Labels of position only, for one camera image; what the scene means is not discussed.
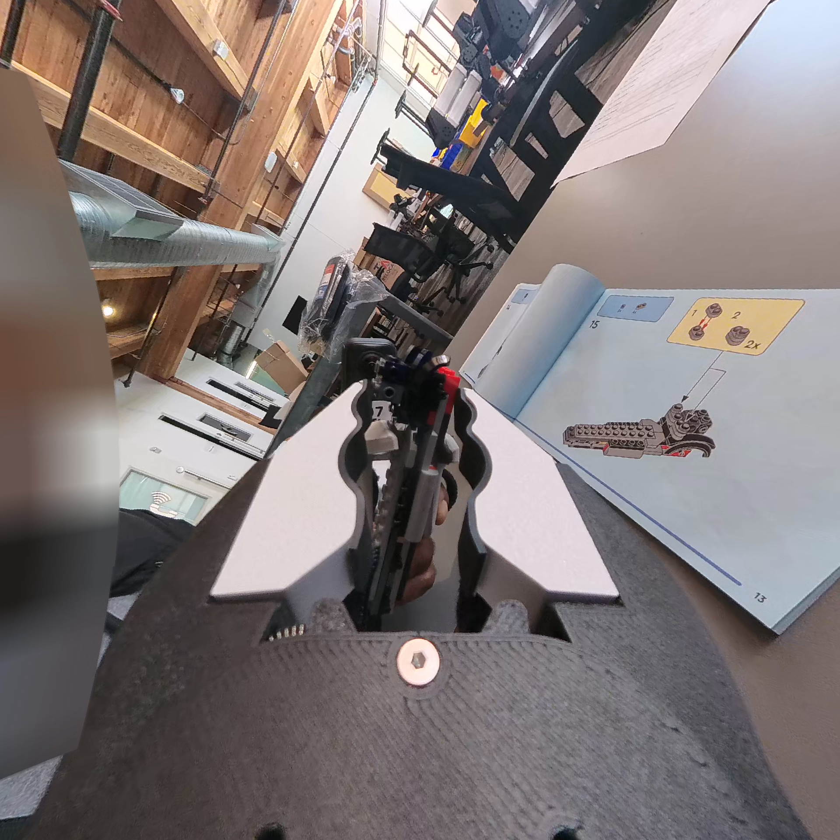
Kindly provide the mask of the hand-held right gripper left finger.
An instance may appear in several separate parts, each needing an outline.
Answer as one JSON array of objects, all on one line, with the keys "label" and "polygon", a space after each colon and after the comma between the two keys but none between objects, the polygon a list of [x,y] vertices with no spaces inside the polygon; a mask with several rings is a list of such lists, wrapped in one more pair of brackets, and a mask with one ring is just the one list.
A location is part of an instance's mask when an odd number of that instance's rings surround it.
[{"label": "hand-held right gripper left finger", "polygon": [[353,383],[284,441],[266,473],[210,591],[214,602],[285,601],[309,614],[321,599],[354,587],[348,552],[358,547],[364,496],[346,455],[363,419]]}]

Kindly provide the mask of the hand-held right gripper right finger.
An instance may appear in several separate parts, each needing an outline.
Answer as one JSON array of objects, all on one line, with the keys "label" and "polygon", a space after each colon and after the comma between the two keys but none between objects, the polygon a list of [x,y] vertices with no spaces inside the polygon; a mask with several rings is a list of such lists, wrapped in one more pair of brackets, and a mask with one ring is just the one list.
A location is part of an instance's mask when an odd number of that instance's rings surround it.
[{"label": "hand-held right gripper right finger", "polygon": [[620,594],[554,459],[474,390],[458,394],[459,469],[471,492],[458,539],[458,628],[478,631],[504,601],[545,624],[557,602]]}]

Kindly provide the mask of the grey black toy brick model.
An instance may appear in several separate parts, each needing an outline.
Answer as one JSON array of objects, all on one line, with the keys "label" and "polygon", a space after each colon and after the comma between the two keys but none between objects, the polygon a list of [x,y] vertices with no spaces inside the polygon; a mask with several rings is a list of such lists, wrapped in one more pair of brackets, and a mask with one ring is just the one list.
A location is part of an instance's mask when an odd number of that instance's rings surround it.
[{"label": "grey black toy brick model", "polygon": [[459,456],[448,435],[460,378],[445,355],[411,349],[397,360],[393,423],[398,450],[386,462],[373,516],[373,561],[361,624],[377,630],[402,596],[414,548],[435,525],[442,472]]}]

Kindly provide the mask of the grey desk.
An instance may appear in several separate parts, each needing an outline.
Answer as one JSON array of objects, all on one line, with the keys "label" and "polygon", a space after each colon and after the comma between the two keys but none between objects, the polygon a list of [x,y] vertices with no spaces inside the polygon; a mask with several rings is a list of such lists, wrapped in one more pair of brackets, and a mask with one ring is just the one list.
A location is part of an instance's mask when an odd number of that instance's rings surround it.
[{"label": "grey desk", "polygon": [[[669,139],[561,182],[456,333],[463,362],[521,282],[578,266],[606,288],[838,290],[839,6],[771,2]],[[810,838],[838,838],[838,581],[774,633],[561,463],[604,560],[657,627],[620,649],[707,717],[723,713],[688,621],[734,685],[760,756]]]}]

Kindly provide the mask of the person's left hand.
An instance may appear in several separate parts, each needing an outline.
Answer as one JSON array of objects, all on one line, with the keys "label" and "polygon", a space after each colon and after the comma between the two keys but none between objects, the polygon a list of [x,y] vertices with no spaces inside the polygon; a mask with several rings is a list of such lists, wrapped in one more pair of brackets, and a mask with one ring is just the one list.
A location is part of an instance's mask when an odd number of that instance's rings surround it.
[{"label": "person's left hand", "polygon": [[[443,525],[449,509],[457,501],[457,495],[457,482],[450,469],[445,468],[442,472],[437,499],[435,527]],[[414,548],[412,561],[408,567],[408,578],[402,589],[402,596],[395,601],[397,606],[414,602],[432,589],[437,574],[434,552],[435,541],[433,536],[431,534],[423,536]]]}]

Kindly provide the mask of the clear plastic wrapped bundle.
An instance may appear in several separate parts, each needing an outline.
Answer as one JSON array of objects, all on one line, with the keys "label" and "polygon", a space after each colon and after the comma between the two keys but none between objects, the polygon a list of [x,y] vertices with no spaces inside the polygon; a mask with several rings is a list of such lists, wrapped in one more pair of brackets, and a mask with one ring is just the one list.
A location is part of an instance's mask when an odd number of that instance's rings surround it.
[{"label": "clear plastic wrapped bundle", "polygon": [[359,268],[353,257],[350,252],[335,255],[324,267],[314,296],[301,316],[297,334],[300,352],[323,356],[338,337],[340,319],[359,286]]}]

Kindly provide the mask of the brown cardboard box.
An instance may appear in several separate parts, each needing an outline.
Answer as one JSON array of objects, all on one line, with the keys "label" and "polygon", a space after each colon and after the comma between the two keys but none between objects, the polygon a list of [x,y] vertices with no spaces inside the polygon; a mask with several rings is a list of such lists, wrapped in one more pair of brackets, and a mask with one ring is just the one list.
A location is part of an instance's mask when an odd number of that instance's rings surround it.
[{"label": "brown cardboard box", "polygon": [[259,353],[255,362],[286,394],[293,393],[308,378],[306,368],[280,340]]}]

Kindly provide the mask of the black office chair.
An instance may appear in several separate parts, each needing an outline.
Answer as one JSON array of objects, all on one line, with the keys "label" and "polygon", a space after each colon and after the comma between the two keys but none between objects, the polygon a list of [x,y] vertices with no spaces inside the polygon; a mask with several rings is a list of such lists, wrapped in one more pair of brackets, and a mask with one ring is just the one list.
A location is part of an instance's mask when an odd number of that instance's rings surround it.
[{"label": "black office chair", "polygon": [[381,224],[373,225],[364,251],[397,264],[409,279],[420,282],[425,282],[440,267],[435,252],[424,241]]},{"label": "black office chair", "polygon": [[461,293],[462,280],[476,268],[493,269],[494,263],[473,259],[475,244],[464,231],[457,227],[454,219],[443,216],[435,218],[430,223],[430,228],[437,237],[434,248],[435,257],[443,266],[452,269],[452,276],[446,288],[437,289],[421,302],[421,309],[424,312],[435,311],[437,314],[443,314],[441,310],[433,306],[436,298],[445,294],[449,301],[466,304],[468,298]]}]

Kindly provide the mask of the open instruction booklet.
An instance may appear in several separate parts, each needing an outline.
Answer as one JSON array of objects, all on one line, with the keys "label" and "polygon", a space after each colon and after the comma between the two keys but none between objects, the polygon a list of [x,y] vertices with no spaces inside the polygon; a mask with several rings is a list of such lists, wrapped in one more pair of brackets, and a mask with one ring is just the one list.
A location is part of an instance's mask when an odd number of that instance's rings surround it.
[{"label": "open instruction booklet", "polygon": [[461,368],[781,634],[838,581],[837,289],[515,286]]}]

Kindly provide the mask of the black table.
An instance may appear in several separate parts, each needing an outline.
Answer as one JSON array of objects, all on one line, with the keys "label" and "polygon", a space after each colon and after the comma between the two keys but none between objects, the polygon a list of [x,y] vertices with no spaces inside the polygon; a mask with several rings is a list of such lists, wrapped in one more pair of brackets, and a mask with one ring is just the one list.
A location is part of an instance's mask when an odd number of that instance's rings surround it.
[{"label": "black table", "polygon": [[423,162],[385,141],[380,142],[376,158],[383,159],[384,173],[396,179],[400,189],[416,188],[439,194],[477,226],[518,223],[515,203],[500,188]]}]

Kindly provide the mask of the black metal ceiling pipe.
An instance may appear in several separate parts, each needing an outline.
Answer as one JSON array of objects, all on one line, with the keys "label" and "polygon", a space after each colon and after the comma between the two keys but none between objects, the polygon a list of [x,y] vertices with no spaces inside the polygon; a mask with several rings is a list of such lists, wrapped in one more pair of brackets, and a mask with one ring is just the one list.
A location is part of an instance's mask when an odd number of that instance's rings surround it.
[{"label": "black metal ceiling pipe", "polygon": [[64,121],[59,133],[57,156],[72,162],[77,152],[92,95],[98,82],[112,30],[121,21],[121,1],[98,1],[80,58]]}]

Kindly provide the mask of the white paper sheet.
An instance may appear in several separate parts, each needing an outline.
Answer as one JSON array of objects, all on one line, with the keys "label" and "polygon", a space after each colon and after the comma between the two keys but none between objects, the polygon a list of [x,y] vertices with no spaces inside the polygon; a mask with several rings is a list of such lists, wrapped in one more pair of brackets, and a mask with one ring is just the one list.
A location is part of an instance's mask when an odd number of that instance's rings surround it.
[{"label": "white paper sheet", "polygon": [[664,144],[768,1],[678,1],[554,184]]}]

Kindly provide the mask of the silver ventilation duct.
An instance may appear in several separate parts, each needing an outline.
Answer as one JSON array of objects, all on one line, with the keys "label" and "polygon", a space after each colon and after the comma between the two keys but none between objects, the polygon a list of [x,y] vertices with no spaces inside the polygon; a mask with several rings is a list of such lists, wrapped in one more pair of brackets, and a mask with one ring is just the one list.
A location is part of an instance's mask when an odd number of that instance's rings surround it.
[{"label": "silver ventilation duct", "polygon": [[250,233],[174,213],[117,178],[59,162],[92,269],[274,263],[280,238],[254,225]]}]

